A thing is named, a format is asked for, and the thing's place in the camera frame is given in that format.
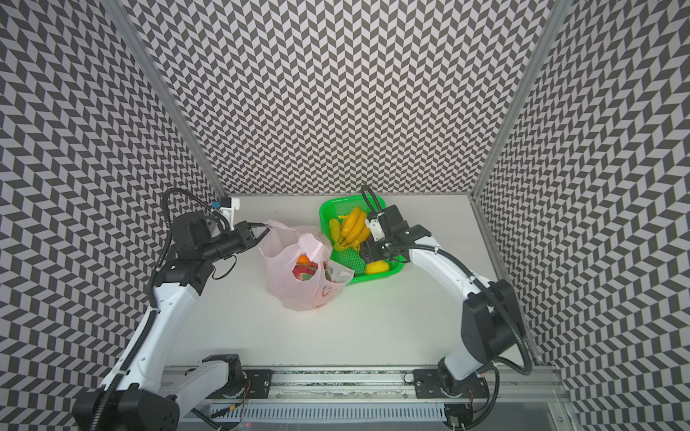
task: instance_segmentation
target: white arm segment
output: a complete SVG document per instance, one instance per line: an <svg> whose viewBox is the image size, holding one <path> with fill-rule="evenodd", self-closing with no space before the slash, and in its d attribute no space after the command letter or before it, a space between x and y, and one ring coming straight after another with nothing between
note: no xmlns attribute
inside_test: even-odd
<svg viewBox="0 0 690 431"><path fill-rule="evenodd" d="M230 370L228 364L223 361L204 362L189 375L181 377L161 390L161 376L166 359L173 348L173 342L177 338L184 318L197 302L199 294L192 286L182 286L179 283L163 283L154 290L154 294L159 306L156 321L132 362L129 374L122 379L117 389L126 390L131 384L138 383L139 389L154 394L159 393L163 397L175 395L175 402L179 406L179 414L182 417L213 391L228 383ZM101 385L108 387L113 377L119 372L124 359L144 331L151 310L149 306L127 348Z"/></svg>
<svg viewBox="0 0 690 431"><path fill-rule="evenodd" d="M439 245L434 237L424 237L415 241L416 244L431 245L443 248ZM410 260L416 266L427 271L436 281L448 290L448 292L460 304L460 313L462 316L462 303L467 299L469 293L480 293L477 286L460 270L453 262L447 258L436 254L432 251L426 250L410 250ZM479 279L485 286L489 286L489 279L478 275L472 271L474 276ZM464 344L460 344L452 353L446 355L445 358L448 371L457 380L462 380L468 375L475 372L483 364L477 361L472 354L467 350Z"/></svg>
<svg viewBox="0 0 690 431"><path fill-rule="evenodd" d="M199 294L192 286L180 286L179 283L163 283L154 290L154 294L158 300L160 311L148 337L146 337L137 357L130 366L129 374L120 381L118 390L125 390L129 388L130 384L138 383L139 389L154 394L158 392L161 386L163 367L170 350L173 348L173 342L177 338L177 333L182 327L185 316L199 298ZM120 366L144 330L150 311L151 306L148 306L127 348L120 355L115 367L103 379L101 385L108 387L112 378L118 373Z"/></svg>

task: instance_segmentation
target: yellow fruit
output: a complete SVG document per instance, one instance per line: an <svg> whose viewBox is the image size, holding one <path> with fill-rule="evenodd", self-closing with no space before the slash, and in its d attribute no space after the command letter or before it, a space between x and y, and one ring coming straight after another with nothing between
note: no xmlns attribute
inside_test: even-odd
<svg viewBox="0 0 690 431"><path fill-rule="evenodd" d="M390 270L391 267L386 261L376 261L368 264L364 269L364 274L380 274L381 272L386 272Z"/></svg>
<svg viewBox="0 0 690 431"><path fill-rule="evenodd" d="M343 221L343 228L340 230L341 238L347 237L350 234L350 231L355 227L355 223L357 223L357 219L359 218L359 214L361 212L362 209L360 207L356 206L353 208L350 215L347 216L347 219Z"/></svg>
<svg viewBox="0 0 690 431"><path fill-rule="evenodd" d="M359 236L359 234L362 232L362 229L364 229L366 226L364 224L366 220L366 213L364 211L359 212L359 216L357 218L357 221L355 222L355 225L352 227L350 230L350 233L348 236L341 241L341 244L347 244L351 243L352 241L355 240Z"/></svg>
<svg viewBox="0 0 690 431"><path fill-rule="evenodd" d="M331 219L328 227L331 229L331 239L335 242L340 241L340 222L337 219Z"/></svg>
<svg viewBox="0 0 690 431"><path fill-rule="evenodd" d="M369 238L370 233L371 233L371 231L369 230L369 228L364 226L364 229L362 229L362 231L359 233L359 235L357 235L357 238L355 238L345 248L350 248L350 247L355 248L355 247L359 246L361 243L365 242L367 238Z"/></svg>

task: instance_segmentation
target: chevron patterned wall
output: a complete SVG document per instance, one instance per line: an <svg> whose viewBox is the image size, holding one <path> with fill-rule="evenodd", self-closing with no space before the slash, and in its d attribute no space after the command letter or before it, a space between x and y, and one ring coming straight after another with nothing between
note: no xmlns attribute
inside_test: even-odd
<svg viewBox="0 0 690 431"><path fill-rule="evenodd" d="M4 0L0 28L0 429L40 430L136 327L157 195L211 193L95 0Z"/></svg>
<svg viewBox="0 0 690 431"><path fill-rule="evenodd" d="M576 1L480 197L590 430L690 430L689 17Z"/></svg>
<svg viewBox="0 0 690 431"><path fill-rule="evenodd" d="M553 0L124 0L231 193L469 191Z"/></svg>

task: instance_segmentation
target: metal edge strip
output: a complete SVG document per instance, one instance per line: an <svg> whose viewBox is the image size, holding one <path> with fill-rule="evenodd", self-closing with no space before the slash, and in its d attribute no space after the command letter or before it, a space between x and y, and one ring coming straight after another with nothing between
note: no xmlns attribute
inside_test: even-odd
<svg viewBox="0 0 690 431"><path fill-rule="evenodd" d="M486 183L489 182L489 178L493 173L493 169L498 162L498 159L506 146L506 142L510 137L513 126L517 121L525 102L527 102L527 97L532 91L532 87L537 81L539 72L546 61L546 58L551 51L551 46L553 42L558 37L560 28L565 22L565 17L568 15L568 11L573 3L573 0L555 0L555 4L551 9L551 14L546 20L546 25L544 26L544 31L537 41L537 46L532 52L532 56L527 63L527 68L522 75L522 79L517 85L517 90L515 91L515 96L508 107L508 112L503 119L503 123L498 129L496 134L496 139L491 145L489 154L486 156L486 162L480 170L479 177L475 182L474 188L472 189L472 196L478 197Z"/></svg>
<svg viewBox="0 0 690 431"><path fill-rule="evenodd" d="M172 119L172 122L177 127L183 142L192 153L194 160L199 164L199 168L206 175L206 179L211 188L218 196L225 196L226 193L220 178L216 175L215 169L204 154L197 138L194 136L192 128L189 126L189 123L171 95L168 85L163 81L160 71L153 63L146 46L141 38L139 38L139 34L135 30L124 7L120 4L119 0L101 0L101 4L110 16L115 28L122 36L132 56L135 58L137 65L141 68L144 76L151 84L153 91L159 97L163 107L168 111L170 119Z"/></svg>
<svg viewBox="0 0 690 431"><path fill-rule="evenodd" d="M333 196L333 197L347 197L353 194L359 194L358 191L350 193L235 193L234 197L301 197L301 196ZM377 196L469 196L471 192L376 192Z"/></svg>
<svg viewBox="0 0 690 431"><path fill-rule="evenodd" d="M479 205L479 203L472 196L470 196L470 206L472 207L475 219L477 220L477 226L479 226L479 231L482 234L484 245L486 246L486 252L489 254L489 260L491 261L491 265L493 266L494 273L496 273L496 277L499 280L504 279L508 281L510 284L515 285L513 283L513 280L511 279L510 274L508 273L506 263L503 260L503 256L499 251L498 244L496 243L496 241L493 238L493 235L491 234L489 224L486 222L486 219L484 218L484 212L482 211L482 208ZM524 304L520 305L520 314L522 315L522 320L524 322L527 322L527 319L523 311ZM529 331L527 331L527 337L525 338L527 338L527 344L529 345L529 348L532 350L532 357L535 360L535 364L543 364L544 352L542 351L542 349L539 348L537 341L534 339L534 333L531 328L529 328Z"/></svg>

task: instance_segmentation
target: black joint housing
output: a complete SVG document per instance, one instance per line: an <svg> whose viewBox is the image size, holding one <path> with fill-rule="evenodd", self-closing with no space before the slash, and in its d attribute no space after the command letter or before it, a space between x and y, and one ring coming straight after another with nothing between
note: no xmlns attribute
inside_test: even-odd
<svg viewBox="0 0 690 431"><path fill-rule="evenodd" d="M242 253L257 244L252 228L246 221L240 221L235 229L220 236L220 238L206 244L201 249L203 259L218 261L227 259L236 253Z"/></svg>
<svg viewBox="0 0 690 431"><path fill-rule="evenodd" d="M175 217L170 233L177 246L177 257L183 260L198 259L199 247L211 238L203 211L186 212Z"/></svg>
<svg viewBox="0 0 690 431"><path fill-rule="evenodd" d="M233 206L233 198L230 196L223 196L218 203L221 207L231 208Z"/></svg>
<svg viewBox="0 0 690 431"><path fill-rule="evenodd" d="M82 392L72 407L72 415L82 431L87 431L104 391ZM147 390L127 389L113 393L101 420L102 431L174 431L179 423L179 407L173 400Z"/></svg>
<svg viewBox="0 0 690 431"><path fill-rule="evenodd" d="M520 335L524 337L524 323L513 286L505 280L500 280L490 283L489 291L506 309ZM483 293L470 293L462 304L462 342L480 363L491 362L515 344L515 337L508 324L498 311L489 311L489 306L493 304Z"/></svg>
<svg viewBox="0 0 690 431"><path fill-rule="evenodd" d="M474 372L462 380L456 380L446 367L446 358L438 362L438 381L441 389L450 397L468 396L470 391L478 396L486 392L483 379Z"/></svg>

